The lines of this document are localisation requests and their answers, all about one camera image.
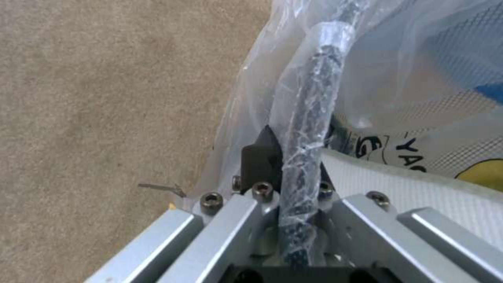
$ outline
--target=plastic-wrapped cable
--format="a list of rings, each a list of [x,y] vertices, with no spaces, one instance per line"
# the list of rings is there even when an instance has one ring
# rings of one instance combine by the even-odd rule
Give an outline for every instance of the plastic-wrapped cable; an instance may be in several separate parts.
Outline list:
[[[317,210],[320,150],[337,97],[344,59],[368,2],[344,1],[334,14],[333,22],[313,27],[320,29],[317,32],[321,40],[299,74],[300,88],[283,145],[279,217],[281,254],[292,266],[324,262],[321,250],[315,245],[316,227],[309,223]]]

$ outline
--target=clear plastic bag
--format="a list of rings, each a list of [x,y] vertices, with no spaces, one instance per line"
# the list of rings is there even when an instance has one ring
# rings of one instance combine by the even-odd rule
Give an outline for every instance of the clear plastic bag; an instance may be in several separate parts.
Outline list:
[[[289,127],[305,67],[327,42],[347,49],[343,61],[349,52],[341,69],[340,88],[338,82],[331,84],[332,97],[337,100],[321,107],[329,112],[320,115],[316,142],[300,140],[305,144],[299,146],[313,152],[322,147],[326,131],[322,128],[327,127],[334,108],[330,142],[334,150],[501,188],[501,1],[369,0],[360,15],[361,24],[349,25],[353,28],[349,31],[338,11],[359,2],[273,2],[271,17],[237,76],[214,149],[189,197],[207,191],[229,197],[232,177],[239,172],[241,149],[252,144],[267,124],[283,152],[289,152],[292,137],[298,138],[289,134]],[[290,157],[284,156],[286,169],[292,168]],[[312,159],[319,162],[316,154]],[[489,175],[480,173],[480,168],[470,171],[486,161],[491,162],[484,168],[501,170]],[[299,171],[307,168],[305,164],[295,166]],[[315,207],[319,172],[316,165],[311,167],[312,178],[301,185],[306,187],[305,194],[297,191],[297,196]],[[283,197],[282,209],[295,203],[298,198],[289,202]],[[311,211],[299,214],[303,215],[301,222],[307,222]],[[307,248],[315,234],[302,236],[287,249]]]
[[[405,1],[354,44],[335,150],[503,191],[503,4]]]

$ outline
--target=black plastic part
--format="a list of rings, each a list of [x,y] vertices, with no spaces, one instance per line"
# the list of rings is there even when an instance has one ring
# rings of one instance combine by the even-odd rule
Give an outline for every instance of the black plastic part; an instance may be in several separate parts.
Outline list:
[[[399,283],[387,268],[230,266],[220,283]]]
[[[267,125],[254,144],[241,150],[241,193],[257,182],[268,182],[281,193],[283,153],[278,139]],[[323,163],[320,165],[321,180],[332,184]]]

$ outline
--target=beige carpet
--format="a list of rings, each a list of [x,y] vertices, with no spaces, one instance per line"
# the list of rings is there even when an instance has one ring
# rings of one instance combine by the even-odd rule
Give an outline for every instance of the beige carpet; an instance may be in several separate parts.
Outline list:
[[[82,281],[190,190],[269,0],[0,2],[0,281]]]

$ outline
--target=bolt head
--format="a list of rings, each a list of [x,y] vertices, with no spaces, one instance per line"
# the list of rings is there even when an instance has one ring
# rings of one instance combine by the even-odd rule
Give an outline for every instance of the bolt head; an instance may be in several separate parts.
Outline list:
[[[382,192],[369,191],[365,196],[373,200],[382,209],[387,210],[389,208],[390,205],[389,198]]]
[[[201,211],[208,215],[215,215],[223,206],[223,197],[217,192],[205,193],[199,200]]]
[[[319,183],[318,200],[328,200],[333,196],[333,186],[325,181]]]
[[[241,193],[241,176],[232,177],[232,192]]]
[[[270,202],[273,199],[273,186],[268,182],[257,182],[251,187],[251,195],[258,202]]]

